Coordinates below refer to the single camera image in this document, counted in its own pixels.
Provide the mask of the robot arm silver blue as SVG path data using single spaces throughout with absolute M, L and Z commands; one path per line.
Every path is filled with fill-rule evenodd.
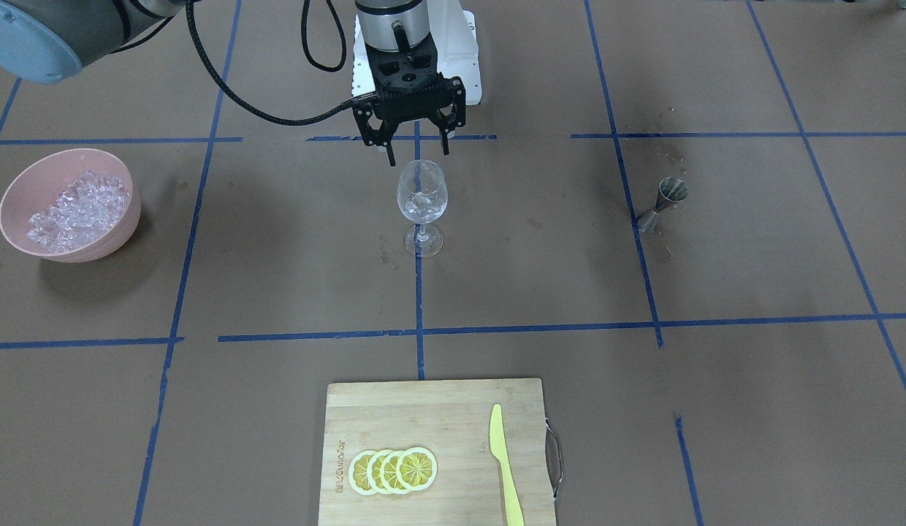
M 467 107 L 482 97 L 479 40 L 474 16 L 459 1 L 357 1 L 354 41 L 332 3 L 338 33 L 336 72 L 353 64 L 351 97 L 325 113 L 286 119 L 246 103 L 209 59 L 200 40 L 193 1 L 0 1 L 0 66 L 21 80 L 51 85 L 74 77 L 105 56 L 152 39 L 170 21 L 186 18 L 200 62 L 213 82 L 239 107 L 279 126 L 310 126 L 350 111 L 362 141 L 385 150 L 395 164 L 392 141 L 400 125 L 426 120 L 438 130 L 443 153 L 465 126 Z

